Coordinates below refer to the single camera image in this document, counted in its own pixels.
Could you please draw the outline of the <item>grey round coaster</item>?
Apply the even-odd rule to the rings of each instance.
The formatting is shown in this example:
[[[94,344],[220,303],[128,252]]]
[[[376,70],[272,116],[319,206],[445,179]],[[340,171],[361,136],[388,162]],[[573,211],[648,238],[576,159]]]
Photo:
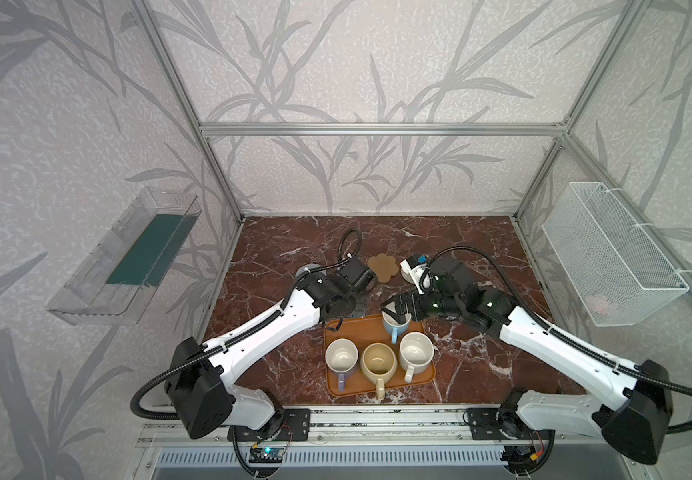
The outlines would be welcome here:
[[[312,273],[317,273],[321,270],[321,266],[319,264],[307,264],[302,267],[300,267],[295,274],[296,278],[306,276]]]

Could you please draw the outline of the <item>cork flower coaster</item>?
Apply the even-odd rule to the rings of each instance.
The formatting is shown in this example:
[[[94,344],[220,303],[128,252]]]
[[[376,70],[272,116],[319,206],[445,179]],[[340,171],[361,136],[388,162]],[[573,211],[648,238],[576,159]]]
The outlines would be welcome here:
[[[379,253],[378,255],[370,257],[367,265],[375,274],[377,281],[381,284],[389,283],[400,271],[396,258],[386,253]]]

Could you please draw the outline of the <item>black mug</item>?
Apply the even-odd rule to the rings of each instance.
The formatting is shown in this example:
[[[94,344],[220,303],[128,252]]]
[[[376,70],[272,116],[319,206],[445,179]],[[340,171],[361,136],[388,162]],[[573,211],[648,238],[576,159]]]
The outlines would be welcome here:
[[[367,297],[355,298],[351,311],[346,315],[346,318],[364,318],[367,316]]]

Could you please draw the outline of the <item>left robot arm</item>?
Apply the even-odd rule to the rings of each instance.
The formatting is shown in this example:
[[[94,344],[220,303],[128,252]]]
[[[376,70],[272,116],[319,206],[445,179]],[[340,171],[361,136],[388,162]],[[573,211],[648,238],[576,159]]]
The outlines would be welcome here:
[[[169,369],[133,394],[131,412],[146,420],[178,420],[192,439],[219,427],[230,428],[234,438],[242,428],[260,440],[274,437],[283,427],[284,408],[262,389],[239,386],[238,379],[289,338],[351,316],[375,277],[356,257],[302,267],[282,300],[262,314],[204,343],[182,341]]]

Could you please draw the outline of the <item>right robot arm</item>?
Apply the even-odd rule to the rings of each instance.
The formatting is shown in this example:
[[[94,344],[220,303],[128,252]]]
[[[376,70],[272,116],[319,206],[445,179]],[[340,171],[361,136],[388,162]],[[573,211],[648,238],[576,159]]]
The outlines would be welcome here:
[[[501,406],[510,434],[554,430],[600,438],[623,456],[654,465],[666,436],[692,431],[692,388],[671,382],[660,364],[636,364],[577,338],[532,312],[514,287],[479,286],[453,258],[410,258],[402,274],[413,287],[382,303],[385,317],[399,324],[431,317],[460,321],[583,387],[582,395],[512,394]]]

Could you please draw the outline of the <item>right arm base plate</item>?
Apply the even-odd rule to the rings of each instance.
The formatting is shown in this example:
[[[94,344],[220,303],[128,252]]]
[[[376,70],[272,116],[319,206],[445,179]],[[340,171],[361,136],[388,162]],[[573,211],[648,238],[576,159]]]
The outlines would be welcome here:
[[[508,409],[471,407],[463,413],[473,440],[548,440],[550,430],[530,429],[514,411]]]

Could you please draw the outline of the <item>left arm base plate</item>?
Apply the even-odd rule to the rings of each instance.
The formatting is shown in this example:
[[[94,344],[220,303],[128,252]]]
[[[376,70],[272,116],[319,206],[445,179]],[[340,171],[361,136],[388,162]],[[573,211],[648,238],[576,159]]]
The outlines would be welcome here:
[[[309,438],[311,413],[307,408],[285,408],[275,413],[260,430],[230,427],[228,439],[238,442],[304,442]]]

